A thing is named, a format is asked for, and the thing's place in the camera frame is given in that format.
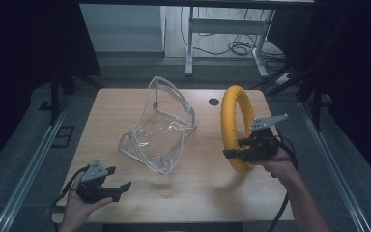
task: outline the yellow ring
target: yellow ring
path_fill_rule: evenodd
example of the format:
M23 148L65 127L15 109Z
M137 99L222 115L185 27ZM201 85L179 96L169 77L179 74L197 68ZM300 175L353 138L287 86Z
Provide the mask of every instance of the yellow ring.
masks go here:
M254 109L245 90L241 86L231 86L224 93L221 104L221 134L224 150L240 150L236 126L236 106L237 103L243 114L246 137L249 137L251 126L254 120ZM233 168L242 174L248 173L254 167L240 159L228 159Z

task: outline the white wall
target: white wall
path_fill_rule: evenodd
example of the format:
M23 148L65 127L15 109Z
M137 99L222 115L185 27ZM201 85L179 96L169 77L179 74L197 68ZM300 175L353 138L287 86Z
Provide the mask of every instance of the white wall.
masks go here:
M164 7L80 4L80 9L96 52L164 50Z

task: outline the human hand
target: human hand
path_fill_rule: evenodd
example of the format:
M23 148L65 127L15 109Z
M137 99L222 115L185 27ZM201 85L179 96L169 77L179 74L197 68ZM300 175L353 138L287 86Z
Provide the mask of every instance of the human hand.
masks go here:
M71 190L68 193L68 201L66 203L66 211L63 217L62 225L59 232L72 232L77 231L82 226L89 215L95 210L110 204L113 201L112 197L104 198L94 204L86 204L77 195L77 186L80 183L80 179L83 176L83 172L77 175L73 181Z
M265 170L279 179L282 185L290 178L298 175L291 157L282 148L278 148L278 152L269 160L250 162L253 165L262 165Z

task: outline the dark background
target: dark background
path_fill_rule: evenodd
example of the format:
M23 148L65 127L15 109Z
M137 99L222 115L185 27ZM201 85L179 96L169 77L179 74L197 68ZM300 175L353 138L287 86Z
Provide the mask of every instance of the dark background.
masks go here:
M100 74L78 4L0 1L0 151L54 71Z
M371 2L354 1L344 15L349 20L318 73L323 93L332 99L331 116L371 166ZM276 11L268 39L300 73L324 48L326 37L321 34L332 25L332 18L334 13L327 10Z

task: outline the table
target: table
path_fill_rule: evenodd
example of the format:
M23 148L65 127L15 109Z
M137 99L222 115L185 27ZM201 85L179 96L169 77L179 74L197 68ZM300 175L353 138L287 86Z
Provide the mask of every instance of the table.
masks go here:
M180 92L194 108L197 129L185 141L182 156L166 175L152 172L146 165L118 151L122 135L141 115L146 89L101 89L71 162L66 182L80 167L99 159L105 166L116 166L106 178L106 188L132 182L120 202L112 203L89 217L98 223L178 223L242 222L273 220L286 190L262 166L238 174L223 156L220 108L224 90L186 90ZM246 91L256 117L269 117L261 91ZM209 99L220 101L217 106ZM239 137L244 137L243 119L237 110ZM66 198L58 202L65 206ZM63 214L52 219L62 221ZM293 220L288 204L282 220Z

